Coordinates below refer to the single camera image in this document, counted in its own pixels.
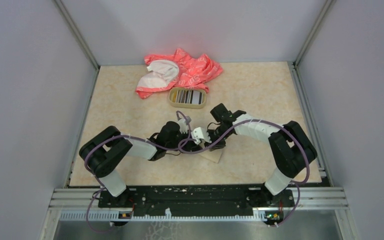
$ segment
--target pink cloth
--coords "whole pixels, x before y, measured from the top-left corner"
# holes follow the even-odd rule
[[[193,58],[181,48],[176,49],[173,55],[150,54],[145,56],[144,60],[146,65],[155,60],[173,61],[178,65],[179,73],[167,87],[148,88],[138,86],[136,93],[141,99],[146,99],[155,92],[170,90],[174,87],[203,89],[208,93],[209,89],[204,83],[213,80],[223,72],[220,64],[211,60],[206,54],[202,54],[199,58]]]

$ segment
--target metal frame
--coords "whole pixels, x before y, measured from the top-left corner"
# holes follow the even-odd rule
[[[95,81],[93,83],[93,88],[90,92],[90,95],[93,94],[93,89],[96,83],[96,79],[99,73],[99,64],[97,63],[95,57],[92,54],[87,42],[84,40],[81,32],[77,28],[75,22],[71,18],[67,8],[65,7],[62,0],[52,0],[55,3],[58,11],[60,12],[62,18],[65,20],[68,28],[73,34],[74,38],[77,40],[80,48],[83,50],[85,56],[89,59],[93,67],[97,70]],[[294,83],[295,91],[298,95],[301,109],[303,111],[304,119],[307,124],[309,135],[311,140],[315,143],[315,147],[319,152],[318,164],[320,175],[322,178],[329,178],[331,176],[329,172],[329,167],[326,162],[326,155],[324,148],[320,141],[320,136],[317,131],[316,123],[313,120],[313,113],[311,106],[309,104],[307,93],[301,79],[300,71],[298,69],[299,64],[302,62],[303,57],[308,51],[311,43],[316,37],[320,27],[323,23],[323,20],[326,17],[326,14],[332,8],[336,0],[326,0],[324,6],[314,23],[313,28],[311,29],[304,45],[302,46],[296,60],[294,62],[288,62],[289,70],[292,76]],[[82,130],[86,120],[87,112],[89,110],[90,100],[85,110],[83,124],[78,133],[78,139],[81,138]],[[73,148],[72,157],[76,154],[78,146]],[[292,190],[294,198],[297,197],[296,188],[289,188]],[[55,189],[52,195],[51,201],[49,203],[48,211],[46,214],[45,222],[43,224],[42,233],[40,235],[41,240],[52,240],[57,230],[58,222],[64,220],[70,221],[84,221],[86,209],[92,200],[92,194],[97,190],[97,188],[59,188]],[[117,208],[117,209],[101,209],[98,208],[98,201],[94,202],[89,213],[91,221],[109,221],[114,220],[117,213],[129,212],[131,208]],[[261,211],[272,211],[277,210],[276,207],[255,207],[255,219],[250,216],[244,221],[253,221],[258,219],[261,220],[261,216],[258,215]],[[344,190],[342,187],[302,187],[301,188],[301,201],[297,207],[297,211],[322,211],[322,210],[335,210],[338,229],[340,230],[343,239],[359,239],[357,230],[351,216],[350,208],[345,196]],[[132,221],[181,221],[182,219],[173,218],[173,217],[134,217]],[[238,221],[237,217],[225,217],[225,218],[185,218],[185,221]]]
[[[304,45],[302,45],[301,50],[298,53],[298,56],[296,57],[296,60],[294,62],[294,65],[299,66],[301,61],[303,60],[305,54],[307,53],[308,49],[310,48],[311,44],[313,43],[314,39],[316,38],[317,33],[319,32],[323,21],[325,20],[326,16],[328,15],[328,12],[330,9],[332,9],[332,6],[336,0],[326,0],[324,2],[323,7],[321,8],[320,14],[318,15],[313,27],[311,28],[310,33],[308,34]]]
[[[67,10],[64,3],[61,0],[52,0],[52,2],[55,4],[56,8],[58,9],[58,12],[61,14],[61,17],[64,19],[65,24],[67,24],[68,29],[70,29],[73,37],[77,41],[84,55],[86,55],[87,59],[89,59],[93,67],[96,70],[99,70],[100,66],[97,60],[95,59],[91,49],[89,48],[88,44],[86,43],[85,39],[80,33],[80,30],[77,27],[76,23],[73,21],[72,17],[70,16],[70,13]]]

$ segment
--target purple cable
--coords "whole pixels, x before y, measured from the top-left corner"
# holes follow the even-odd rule
[[[296,186],[296,190],[298,191],[298,197],[296,198],[295,205],[280,223],[278,223],[277,225],[269,225],[270,227],[280,227],[281,225],[284,224],[284,222],[286,222],[286,220],[288,220],[292,216],[292,214],[295,212],[295,209],[297,209],[298,203],[300,202],[300,198],[301,198],[301,190],[298,184],[296,184],[295,182],[293,182],[293,184]]]
[[[92,201],[90,201],[89,203],[89,206],[87,207],[87,210],[86,210],[86,223],[87,225],[89,226],[89,228],[94,231],[95,233],[98,233],[98,234],[105,234],[105,233],[108,233],[108,232],[111,232],[113,230],[112,227],[110,227],[108,230],[104,230],[104,231],[101,231],[101,230],[96,230],[92,227],[91,223],[89,222],[89,211],[91,210],[91,207],[92,207],[92,203],[94,202],[95,199],[97,199],[97,196],[98,194],[102,193],[102,191],[104,190],[105,188],[101,188],[99,189],[97,192],[95,192],[92,196]]]

